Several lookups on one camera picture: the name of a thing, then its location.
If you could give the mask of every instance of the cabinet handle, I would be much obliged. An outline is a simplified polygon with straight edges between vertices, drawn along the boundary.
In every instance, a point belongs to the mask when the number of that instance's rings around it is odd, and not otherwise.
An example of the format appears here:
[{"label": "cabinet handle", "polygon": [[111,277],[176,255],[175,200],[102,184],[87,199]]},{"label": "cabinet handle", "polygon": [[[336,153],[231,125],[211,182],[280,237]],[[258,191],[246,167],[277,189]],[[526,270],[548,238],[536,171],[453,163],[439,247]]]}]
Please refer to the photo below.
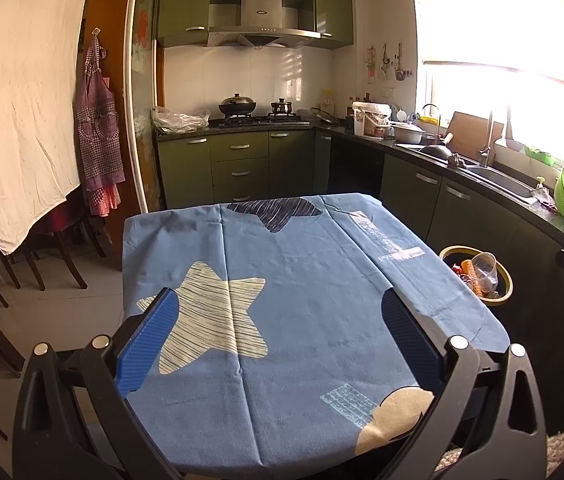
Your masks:
[{"label": "cabinet handle", "polygon": [[415,178],[420,179],[422,182],[427,182],[428,184],[437,184],[438,181],[434,178],[429,178],[428,176],[424,176],[421,173],[416,173]]},{"label": "cabinet handle", "polygon": [[467,195],[465,193],[460,193],[457,189],[453,189],[452,187],[446,186],[446,190],[450,194],[455,195],[458,198],[461,198],[462,200],[470,200],[471,199],[471,195]]}]

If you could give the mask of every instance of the stainless steel range hood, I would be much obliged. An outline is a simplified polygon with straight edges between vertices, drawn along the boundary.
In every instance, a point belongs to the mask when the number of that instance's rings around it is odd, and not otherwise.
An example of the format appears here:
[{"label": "stainless steel range hood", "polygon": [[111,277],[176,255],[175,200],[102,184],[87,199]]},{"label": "stainless steel range hood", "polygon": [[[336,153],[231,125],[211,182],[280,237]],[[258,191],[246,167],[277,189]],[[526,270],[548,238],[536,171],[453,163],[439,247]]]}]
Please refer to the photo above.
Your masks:
[{"label": "stainless steel range hood", "polygon": [[319,32],[297,28],[297,10],[282,0],[242,0],[239,25],[209,27],[207,46],[286,46],[297,48],[320,38]]}]

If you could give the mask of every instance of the plastic bag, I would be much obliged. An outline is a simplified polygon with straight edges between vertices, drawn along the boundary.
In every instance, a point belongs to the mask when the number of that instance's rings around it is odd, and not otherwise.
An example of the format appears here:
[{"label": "plastic bag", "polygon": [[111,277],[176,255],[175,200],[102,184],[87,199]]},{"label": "plastic bag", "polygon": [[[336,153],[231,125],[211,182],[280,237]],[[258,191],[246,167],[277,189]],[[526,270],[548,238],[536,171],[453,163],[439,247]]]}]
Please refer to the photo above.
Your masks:
[{"label": "plastic bag", "polygon": [[163,134],[183,134],[208,127],[210,110],[199,110],[193,115],[175,114],[161,106],[151,108],[155,127]]}]

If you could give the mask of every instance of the cutting board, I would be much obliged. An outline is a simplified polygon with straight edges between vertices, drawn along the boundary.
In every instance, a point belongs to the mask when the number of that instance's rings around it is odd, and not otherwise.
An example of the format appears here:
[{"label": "cutting board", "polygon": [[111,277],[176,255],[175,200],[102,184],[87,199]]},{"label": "cutting board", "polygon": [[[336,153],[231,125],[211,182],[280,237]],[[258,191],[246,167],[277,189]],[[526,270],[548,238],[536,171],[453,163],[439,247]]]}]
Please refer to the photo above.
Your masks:
[{"label": "cutting board", "polygon": [[[448,148],[460,155],[466,156],[479,162],[480,151],[484,149],[487,138],[487,126],[489,120],[474,115],[454,112],[451,122],[448,124],[447,132],[453,134],[453,139]],[[489,153],[489,165],[493,163],[495,149],[493,145],[502,136],[504,124],[493,122],[493,134],[491,136],[491,152]]]}]

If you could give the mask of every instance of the tile wall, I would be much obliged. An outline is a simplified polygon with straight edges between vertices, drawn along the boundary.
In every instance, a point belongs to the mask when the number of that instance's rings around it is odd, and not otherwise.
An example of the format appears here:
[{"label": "tile wall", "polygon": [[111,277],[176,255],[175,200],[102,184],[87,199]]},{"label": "tile wall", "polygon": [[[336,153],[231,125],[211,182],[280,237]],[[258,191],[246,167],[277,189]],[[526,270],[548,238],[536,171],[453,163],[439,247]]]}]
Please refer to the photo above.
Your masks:
[{"label": "tile wall", "polygon": [[322,48],[174,46],[164,50],[164,105],[172,112],[200,108],[220,118],[217,105],[235,93],[257,102],[254,115],[283,97],[294,111],[316,106],[333,85],[333,51]]}]

